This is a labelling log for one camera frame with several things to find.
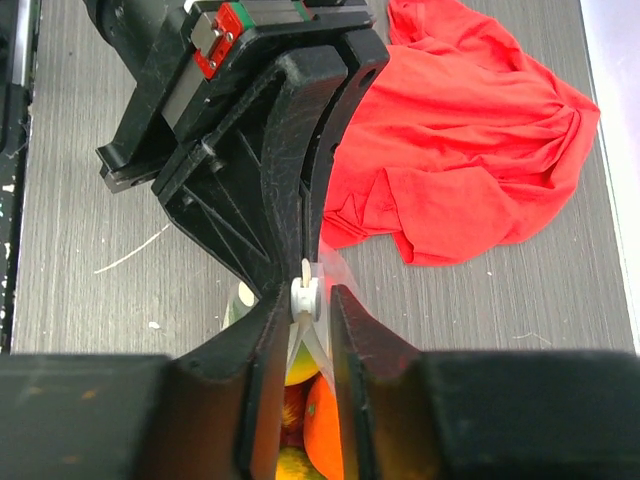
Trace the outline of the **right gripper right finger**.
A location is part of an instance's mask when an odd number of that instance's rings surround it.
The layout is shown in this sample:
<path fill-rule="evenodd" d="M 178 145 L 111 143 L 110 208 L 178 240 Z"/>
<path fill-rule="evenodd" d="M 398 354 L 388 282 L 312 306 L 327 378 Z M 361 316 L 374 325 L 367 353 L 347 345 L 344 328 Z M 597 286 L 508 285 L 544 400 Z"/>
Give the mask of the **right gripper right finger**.
<path fill-rule="evenodd" d="M 635 479 L 639 360 L 422 351 L 339 285 L 330 326 L 348 479 Z"/>

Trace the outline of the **dark red apple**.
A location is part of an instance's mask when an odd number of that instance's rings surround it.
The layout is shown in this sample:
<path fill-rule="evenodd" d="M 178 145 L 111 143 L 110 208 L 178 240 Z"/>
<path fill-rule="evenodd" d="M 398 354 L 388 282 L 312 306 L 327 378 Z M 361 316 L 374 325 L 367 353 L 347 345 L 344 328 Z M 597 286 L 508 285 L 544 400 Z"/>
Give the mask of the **dark red apple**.
<path fill-rule="evenodd" d="M 304 446 L 303 425 L 309 389 L 308 382 L 284 388 L 280 433 L 281 447 L 302 448 Z"/>

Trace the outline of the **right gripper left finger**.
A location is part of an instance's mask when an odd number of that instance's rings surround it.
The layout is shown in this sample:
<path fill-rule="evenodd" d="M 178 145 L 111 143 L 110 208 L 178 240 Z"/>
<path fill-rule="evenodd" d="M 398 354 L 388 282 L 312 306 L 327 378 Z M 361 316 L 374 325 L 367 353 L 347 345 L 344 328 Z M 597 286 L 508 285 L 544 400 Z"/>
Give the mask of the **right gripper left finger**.
<path fill-rule="evenodd" d="M 5 479 L 271 479 L 287 286 L 186 355 L 1 360 Z"/>

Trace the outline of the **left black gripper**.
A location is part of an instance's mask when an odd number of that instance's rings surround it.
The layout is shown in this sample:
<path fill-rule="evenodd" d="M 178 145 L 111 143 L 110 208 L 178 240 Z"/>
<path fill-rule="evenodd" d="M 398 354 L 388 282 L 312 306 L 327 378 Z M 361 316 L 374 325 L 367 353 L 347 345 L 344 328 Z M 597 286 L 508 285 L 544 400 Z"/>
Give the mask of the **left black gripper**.
<path fill-rule="evenodd" d="M 364 1 L 95 2 L 136 82 L 97 150 L 105 184 L 158 177 L 171 221 L 257 296 L 290 282 L 318 260 L 335 152 L 389 62 L 373 24 Z"/>

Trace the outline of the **red cloth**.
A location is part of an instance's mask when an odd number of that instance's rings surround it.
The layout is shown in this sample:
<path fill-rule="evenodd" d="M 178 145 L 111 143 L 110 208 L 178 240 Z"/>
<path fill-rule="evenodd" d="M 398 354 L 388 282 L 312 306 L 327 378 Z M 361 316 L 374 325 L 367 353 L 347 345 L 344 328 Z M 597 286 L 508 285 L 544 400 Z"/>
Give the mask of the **red cloth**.
<path fill-rule="evenodd" d="M 600 112 L 457 1 L 393 1 L 388 65 L 336 151 L 322 236 L 393 237 L 412 265 L 523 242 L 573 195 Z"/>

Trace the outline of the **clear polka dot zip bag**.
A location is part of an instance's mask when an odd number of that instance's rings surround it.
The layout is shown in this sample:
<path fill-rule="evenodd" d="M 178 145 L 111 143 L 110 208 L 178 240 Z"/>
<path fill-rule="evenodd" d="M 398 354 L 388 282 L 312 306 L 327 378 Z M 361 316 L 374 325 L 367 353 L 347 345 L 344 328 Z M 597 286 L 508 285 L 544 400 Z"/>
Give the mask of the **clear polka dot zip bag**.
<path fill-rule="evenodd" d="M 332 288 L 338 285 L 348 287 L 354 294 L 358 292 L 355 279 L 344 258 L 325 240 L 321 240 L 318 260 L 303 261 L 298 276 L 290 282 L 287 291 L 291 323 L 288 327 L 285 378 L 300 344 L 304 343 L 319 367 L 319 374 L 325 378 L 332 392 L 335 391 L 335 374 L 330 300 Z M 244 318 L 253 318 L 265 312 L 258 303 L 257 294 L 246 283 L 240 281 L 232 287 L 222 330 L 216 341 L 234 360 L 248 354 L 250 343 L 243 341 L 241 336 L 254 333 L 255 329 L 246 326 Z"/>

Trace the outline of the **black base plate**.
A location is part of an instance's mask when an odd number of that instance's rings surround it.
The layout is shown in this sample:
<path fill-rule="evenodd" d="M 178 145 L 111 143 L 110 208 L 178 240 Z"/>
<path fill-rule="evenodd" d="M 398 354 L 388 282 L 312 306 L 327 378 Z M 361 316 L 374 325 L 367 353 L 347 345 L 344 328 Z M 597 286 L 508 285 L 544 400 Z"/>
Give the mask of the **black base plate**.
<path fill-rule="evenodd" d="M 39 1 L 1 3 L 1 352 L 11 351 Z"/>

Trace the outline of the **orange fruit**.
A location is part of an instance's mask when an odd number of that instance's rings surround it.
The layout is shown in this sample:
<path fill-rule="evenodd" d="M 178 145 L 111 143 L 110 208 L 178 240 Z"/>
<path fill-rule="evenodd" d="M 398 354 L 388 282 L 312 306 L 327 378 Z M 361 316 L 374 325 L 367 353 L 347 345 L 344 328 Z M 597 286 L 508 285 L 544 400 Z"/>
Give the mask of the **orange fruit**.
<path fill-rule="evenodd" d="M 322 375 L 307 395 L 303 442 L 311 463 L 324 477 L 345 478 L 337 401 Z"/>

